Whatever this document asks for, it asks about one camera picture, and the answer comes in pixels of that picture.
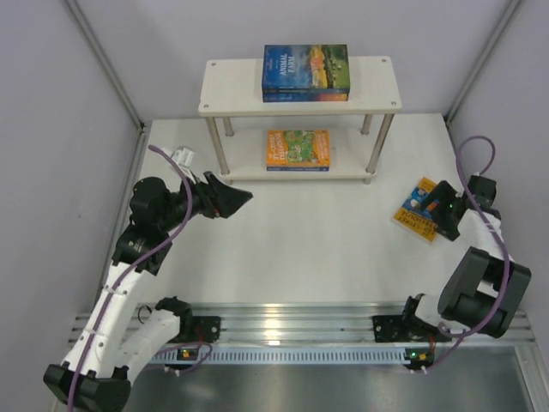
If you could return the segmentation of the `Animal Farm book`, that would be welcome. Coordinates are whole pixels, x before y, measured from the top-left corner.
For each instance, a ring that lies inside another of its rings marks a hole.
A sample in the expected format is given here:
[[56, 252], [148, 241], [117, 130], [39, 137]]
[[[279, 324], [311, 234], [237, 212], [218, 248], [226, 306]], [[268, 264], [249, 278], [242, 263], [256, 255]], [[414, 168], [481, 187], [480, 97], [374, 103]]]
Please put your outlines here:
[[347, 45], [266, 45], [262, 88], [351, 88]]

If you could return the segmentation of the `blue 91-Storey Treehouse book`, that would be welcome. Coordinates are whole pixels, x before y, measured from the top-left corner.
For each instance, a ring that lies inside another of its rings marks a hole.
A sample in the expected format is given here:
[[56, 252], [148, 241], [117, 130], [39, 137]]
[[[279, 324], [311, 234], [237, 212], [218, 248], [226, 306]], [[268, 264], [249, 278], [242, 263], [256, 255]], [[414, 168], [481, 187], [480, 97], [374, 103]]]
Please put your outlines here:
[[298, 173], [308, 173], [308, 172], [328, 172], [329, 167], [283, 167], [283, 166], [267, 166], [266, 170], [268, 172], [298, 172]]

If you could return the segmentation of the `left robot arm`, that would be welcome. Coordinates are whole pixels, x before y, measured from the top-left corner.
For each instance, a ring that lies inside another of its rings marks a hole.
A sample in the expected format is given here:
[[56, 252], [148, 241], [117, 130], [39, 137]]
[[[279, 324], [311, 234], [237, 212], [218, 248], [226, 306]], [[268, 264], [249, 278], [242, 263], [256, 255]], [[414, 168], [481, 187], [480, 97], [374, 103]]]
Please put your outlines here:
[[50, 364], [46, 386], [69, 411], [121, 411], [136, 378], [172, 340], [188, 340], [193, 314], [176, 297], [160, 300], [129, 339], [124, 333], [145, 290], [160, 271], [174, 239], [191, 218], [227, 219], [253, 198], [211, 172], [181, 178], [170, 191], [147, 177], [133, 187], [130, 223], [118, 238], [105, 285], [73, 348]]

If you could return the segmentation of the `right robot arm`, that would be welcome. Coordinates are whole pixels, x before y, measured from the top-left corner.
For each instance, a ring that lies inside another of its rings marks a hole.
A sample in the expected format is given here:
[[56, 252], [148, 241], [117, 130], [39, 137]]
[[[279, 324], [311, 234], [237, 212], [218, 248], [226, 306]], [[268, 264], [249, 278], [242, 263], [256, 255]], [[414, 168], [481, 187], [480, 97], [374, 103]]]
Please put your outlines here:
[[452, 325], [476, 327], [494, 306], [509, 269], [503, 299], [480, 334], [499, 338], [509, 329], [511, 320], [531, 280], [531, 270], [510, 261], [494, 234], [501, 234], [501, 215], [492, 205], [497, 183], [473, 175], [468, 189], [480, 206], [475, 209], [466, 194], [460, 195], [449, 182], [434, 183], [422, 178], [394, 215], [394, 221], [431, 242], [439, 234], [449, 241], [468, 239], [470, 246], [438, 299], [437, 314]]

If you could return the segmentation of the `dark blue book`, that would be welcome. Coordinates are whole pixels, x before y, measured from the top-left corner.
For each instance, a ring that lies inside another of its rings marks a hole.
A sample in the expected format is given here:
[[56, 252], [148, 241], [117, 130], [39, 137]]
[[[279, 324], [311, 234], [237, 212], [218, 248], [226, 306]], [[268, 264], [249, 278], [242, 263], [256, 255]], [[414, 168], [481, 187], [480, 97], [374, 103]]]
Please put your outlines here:
[[345, 88], [264, 88], [263, 94], [349, 94]]

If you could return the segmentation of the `orange Treehouse book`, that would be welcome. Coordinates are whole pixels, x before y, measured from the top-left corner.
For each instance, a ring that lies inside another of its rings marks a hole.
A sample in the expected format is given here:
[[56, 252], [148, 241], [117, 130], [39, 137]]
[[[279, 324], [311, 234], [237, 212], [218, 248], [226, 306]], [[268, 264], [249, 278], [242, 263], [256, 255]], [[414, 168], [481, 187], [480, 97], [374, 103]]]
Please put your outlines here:
[[392, 217], [396, 225], [429, 244], [437, 237], [436, 224], [431, 217], [433, 206], [426, 209], [420, 209], [419, 206], [435, 186], [432, 180], [422, 178]]
[[329, 167], [328, 130], [269, 130], [265, 166]]

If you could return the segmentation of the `Jane Eyre book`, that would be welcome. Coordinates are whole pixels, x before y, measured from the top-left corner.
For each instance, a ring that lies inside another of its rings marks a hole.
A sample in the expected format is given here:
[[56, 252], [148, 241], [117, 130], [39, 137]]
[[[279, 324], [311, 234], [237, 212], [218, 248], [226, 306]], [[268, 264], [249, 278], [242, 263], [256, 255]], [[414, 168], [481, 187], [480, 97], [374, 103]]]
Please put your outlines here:
[[317, 93], [266, 93], [262, 95], [266, 103], [278, 102], [340, 102], [348, 101], [348, 93], [317, 94]]

